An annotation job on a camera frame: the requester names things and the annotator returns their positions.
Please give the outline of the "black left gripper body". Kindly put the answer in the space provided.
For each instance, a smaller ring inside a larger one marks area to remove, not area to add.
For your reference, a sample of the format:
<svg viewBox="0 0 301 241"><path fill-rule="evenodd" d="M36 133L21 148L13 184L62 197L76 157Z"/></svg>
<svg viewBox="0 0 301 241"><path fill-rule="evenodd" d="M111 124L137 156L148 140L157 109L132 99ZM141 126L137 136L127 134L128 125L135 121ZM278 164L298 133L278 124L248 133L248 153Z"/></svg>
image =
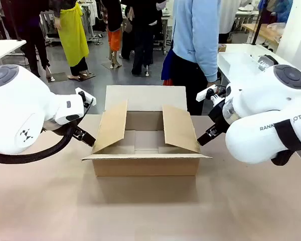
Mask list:
<svg viewBox="0 0 301 241"><path fill-rule="evenodd" d="M50 119L44 122L43 124L43 130L45 131L55 131L58 129L66 130L70 126L77 125L77 121L73 120L71 122L68 122L66 124L58 124L55 120Z"/></svg>

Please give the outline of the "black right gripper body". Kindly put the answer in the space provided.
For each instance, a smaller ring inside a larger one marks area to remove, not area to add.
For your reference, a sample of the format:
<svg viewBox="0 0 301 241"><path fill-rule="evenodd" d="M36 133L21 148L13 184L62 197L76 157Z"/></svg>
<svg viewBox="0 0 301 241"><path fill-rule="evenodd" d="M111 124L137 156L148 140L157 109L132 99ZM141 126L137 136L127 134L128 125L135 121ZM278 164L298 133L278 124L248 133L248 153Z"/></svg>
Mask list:
<svg viewBox="0 0 301 241"><path fill-rule="evenodd" d="M223 116L225 100L219 102L209 113L209 118L213 121L213 128L217 131L227 131L227 121Z"/></svg>

